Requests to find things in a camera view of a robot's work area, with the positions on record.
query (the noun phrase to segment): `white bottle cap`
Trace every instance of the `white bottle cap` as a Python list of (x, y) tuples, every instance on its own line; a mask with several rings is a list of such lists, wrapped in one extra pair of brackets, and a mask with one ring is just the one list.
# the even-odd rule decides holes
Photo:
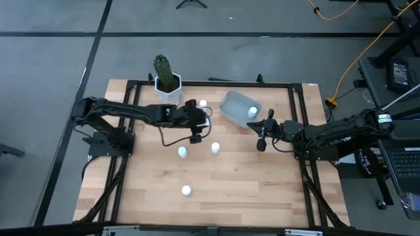
[(182, 194), (184, 194), (184, 196), (191, 195), (191, 187), (190, 186), (182, 187)]
[(221, 150), (221, 145), (219, 143), (214, 142), (211, 144), (211, 152), (213, 154), (218, 154), (220, 150)]
[(256, 107), (249, 108), (249, 114), (251, 115), (257, 114), (257, 108)]
[(207, 102), (205, 100), (199, 101), (199, 107), (200, 108), (204, 108), (205, 106), (207, 106)]
[(178, 148), (178, 155), (181, 157), (181, 158), (185, 158), (186, 157), (186, 148), (185, 147), (180, 147), (180, 148)]

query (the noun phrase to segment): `wooden table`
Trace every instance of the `wooden table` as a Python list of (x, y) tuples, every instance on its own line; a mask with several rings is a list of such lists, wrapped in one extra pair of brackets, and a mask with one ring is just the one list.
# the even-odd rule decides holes
[[(105, 98), (123, 101), (127, 80), (112, 79)], [(135, 146), (128, 160), (117, 222), (122, 224), (157, 224), (178, 226), (249, 226), (308, 227), (305, 198), (299, 164), (292, 153), (279, 153), (267, 145), (264, 153), (256, 149), (257, 135), (220, 116), (219, 105), (234, 89), (262, 104), (257, 120), (274, 109), (281, 123), (292, 119), (285, 88), (183, 87), (184, 100), (207, 100), (213, 108), (213, 129), (200, 144), (188, 140), (170, 147), (161, 144), (158, 129), (136, 121)], [(317, 85), (303, 84), (309, 123), (326, 122)], [(299, 99), (295, 95), (299, 121)], [(153, 86), (142, 86), (139, 105), (160, 104)], [(105, 117), (117, 125), (118, 117)], [(165, 142), (189, 136), (189, 130), (163, 129)], [(210, 145), (220, 143), (220, 153), (213, 155)], [(181, 159), (177, 149), (185, 146), (188, 156)], [(291, 145), (277, 143), (280, 149)], [(86, 170), (74, 220), (94, 205), (104, 190), (109, 157), (99, 157)], [(340, 219), (348, 222), (347, 210), (337, 170), (326, 161), (318, 161), (322, 193)], [(192, 194), (185, 197), (182, 186)], [(111, 196), (106, 219), (114, 199)], [(312, 196), (317, 224), (318, 207)]]

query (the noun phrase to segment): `small white object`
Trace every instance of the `small white object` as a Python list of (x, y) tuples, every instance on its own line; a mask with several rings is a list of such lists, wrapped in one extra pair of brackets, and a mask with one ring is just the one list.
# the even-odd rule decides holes
[(191, 187), (190, 186), (182, 187), (182, 194), (184, 194), (184, 196), (191, 195)]
[(211, 152), (213, 154), (218, 154), (221, 151), (221, 145), (219, 143), (212, 143), (211, 144)]
[(257, 114), (257, 108), (256, 107), (249, 108), (248, 118), (254, 119), (256, 114)]
[(179, 155), (181, 158), (185, 158), (185, 157), (186, 157), (186, 155), (187, 155), (186, 148), (185, 148), (185, 147), (180, 147), (180, 148), (178, 148), (178, 155)]
[(204, 108), (204, 107), (206, 107), (207, 106), (207, 102), (205, 101), (205, 100), (201, 100), (201, 101), (199, 101), (199, 107), (200, 108)]

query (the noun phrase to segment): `white pot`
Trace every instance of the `white pot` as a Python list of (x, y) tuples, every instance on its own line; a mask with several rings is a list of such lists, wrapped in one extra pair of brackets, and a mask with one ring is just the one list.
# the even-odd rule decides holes
[(166, 104), (178, 104), (180, 102), (181, 98), (182, 98), (181, 76), (176, 74), (176, 73), (172, 73), (172, 74), (175, 75), (176, 77), (178, 77), (179, 87), (177, 89), (175, 89), (174, 91), (170, 92), (170, 93), (160, 91), (158, 89), (159, 77), (156, 76), (156, 78), (155, 78), (155, 91), (157, 92), (159, 97), (162, 99), (162, 101)]

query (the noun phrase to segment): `concrete floor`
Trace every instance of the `concrete floor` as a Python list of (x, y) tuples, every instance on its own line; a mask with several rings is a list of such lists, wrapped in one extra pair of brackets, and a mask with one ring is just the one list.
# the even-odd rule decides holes
[[(305, 0), (203, 0), (207, 10), (179, 1), (114, 0), (104, 31), (166, 32), (379, 32), (390, 21), (384, 4), (360, 3), (339, 20), (325, 22)], [(315, 0), (333, 16), (350, 3)], [(106, 0), (1, 0), (0, 31), (96, 31)], [(254, 81), (317, 83), (331, 96), (347, 66), (373, 39), (256, 37), (114, 37), (102, 38), (84, 96), (104, 95), (109, 79), (146, 79), (152, 60), (162, 53), (187, 80), (218, 77)], [(381, 39), (367, 55), (393, 42)], [(91, 37), (0, 37), (0, 143), (26, 150), (23, 158), (0, 160), (0, 228), (32, 224), (60, 135), (93, 44)], [(400, 55), (411, 56), (408, 50)], [(359, 79), (353, 68), (340, 94)], [(341, 98), (336, 119), (371, 107), (357, 89)], [(47, 214), (46, 224), (72, 220), (88, 145), (72, 134)], [(418, 222), (400, 205), (377, 210), (375, 180), (345, 178), (342, 187), (352, 226), (358, 229), (415, 235)], [(389, 183), (394, 202), (397, 196)]]

